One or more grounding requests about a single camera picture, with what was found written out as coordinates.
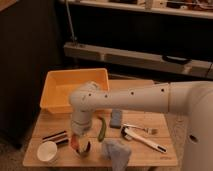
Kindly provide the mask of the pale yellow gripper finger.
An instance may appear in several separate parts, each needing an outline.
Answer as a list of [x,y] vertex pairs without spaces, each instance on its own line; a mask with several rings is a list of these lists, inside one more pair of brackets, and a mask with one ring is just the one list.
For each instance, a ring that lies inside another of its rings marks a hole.
[[78,145],[79,145],[78,151],[80,153],[83,153],[83,152],[86,151],[88,142],[89,142],[89,140],[88,140],[88,137],[86,135],[82,135],[82,136],[78,137]]

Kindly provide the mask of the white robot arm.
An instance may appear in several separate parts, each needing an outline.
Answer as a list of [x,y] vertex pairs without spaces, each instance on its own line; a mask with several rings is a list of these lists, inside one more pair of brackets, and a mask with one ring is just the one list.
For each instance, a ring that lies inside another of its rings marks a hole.
[[102,90],[86,82],[69,95],[71,129],[86,134],[97,109],[117,108],[188,116],[181,171],[213,171],[213,81],[154,84]]

